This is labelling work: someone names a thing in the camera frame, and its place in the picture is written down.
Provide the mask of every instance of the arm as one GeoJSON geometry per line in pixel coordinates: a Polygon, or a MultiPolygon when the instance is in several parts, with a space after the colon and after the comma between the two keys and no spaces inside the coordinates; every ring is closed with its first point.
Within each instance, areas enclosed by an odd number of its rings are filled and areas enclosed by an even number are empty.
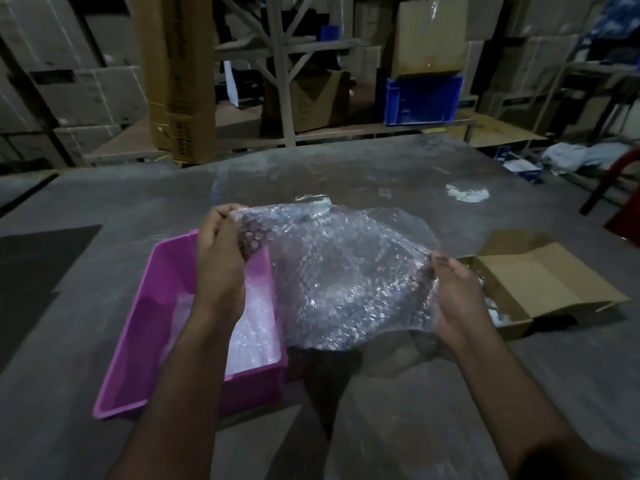
{"type": "Polygon", "coordinates": [[[107,479],[209,478],[229,339],[244,311],[244,260],[227,218],[236,208],[203,222],[191,314],[107,479]]]}
{"type": "Polygon", "coordinates": [[[498,334],[475,273],[434,253],[442,316],[436,333],[451,348],[510,478],[619,478],[576,434],[498,334]]]}

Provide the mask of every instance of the workbench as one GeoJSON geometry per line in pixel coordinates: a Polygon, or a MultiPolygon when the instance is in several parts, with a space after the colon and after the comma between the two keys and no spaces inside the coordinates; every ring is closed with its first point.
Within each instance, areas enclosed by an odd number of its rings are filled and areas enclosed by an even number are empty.
{"type": "MultiPolygon", "coordinates": [[[[131,423],[96,421],[92,406],[153,245],[198,227],[211,201],[310,194],[400,207],[453,255],[476,252],[496,228],[555,235],[631,302],[511,347],[590,445],[640,458],[640,250],[603,229],[615,206],[583,217],[587,193],[549,177],[531,185],[447,134],[64,173],[0,219],[0,478],[102,478],[131,423]],[[458,201],[447,184],[490,197],[458,201]]],[[[317,384],[340,398],[331,441],[319,388],[291,371],[283,402],[222,420],[212,478],[505,478],[460,371],[426,356],[423,340],[388,334],[317,358],[317,384]]]]}

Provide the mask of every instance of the pink plastic bin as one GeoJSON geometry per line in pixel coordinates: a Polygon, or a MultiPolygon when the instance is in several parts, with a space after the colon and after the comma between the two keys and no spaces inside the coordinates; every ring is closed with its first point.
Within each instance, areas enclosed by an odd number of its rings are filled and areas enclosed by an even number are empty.
{"type": "MultiPolygon", "coordinates": [[[[198,232],[156,244],[131,313],[104,377],[93,416],[105,419],[142,408],[154,389],[160,354],[169,340],[173,309],[180,294],[195,292],[195,254],[198,232]]],[[[246,265],[244,279],[275,291],[267,248],[246,265]]],[[[279,362],[225,377],[220,415],[277,400],[282,393],[287,352],[280,341],[279,362]]]]}

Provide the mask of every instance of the person's left hand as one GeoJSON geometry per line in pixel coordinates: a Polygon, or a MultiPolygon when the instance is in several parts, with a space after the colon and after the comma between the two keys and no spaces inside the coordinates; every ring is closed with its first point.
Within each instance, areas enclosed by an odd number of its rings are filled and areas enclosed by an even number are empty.
{"type": "Polygon", "coordinates": [[[229,212],[244,205],[214,207],[198,232],[194,311],[214,317],[233,331],[244,312],[244,259],[237,241],[236,224],[229,212]]]}

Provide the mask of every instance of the red chair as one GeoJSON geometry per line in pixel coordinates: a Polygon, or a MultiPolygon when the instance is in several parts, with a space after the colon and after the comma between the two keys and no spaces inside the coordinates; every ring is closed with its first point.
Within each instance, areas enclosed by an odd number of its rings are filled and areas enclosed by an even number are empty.
{"type": "MultiPolygon", "coordinates": [[[[595,207],[607,189],[616,183],[616,179],[622,170],[635,161],[640,161],[640,148],[632,148],[613,163],[609,172],[602,177],[596,190],[593,191],[587,202],[580,208],[580,213],[586,216],[595,207]]],[[[640,246],[640,186],[604,227],[614,234],[628,239],[636,246],[640,246]]]]}

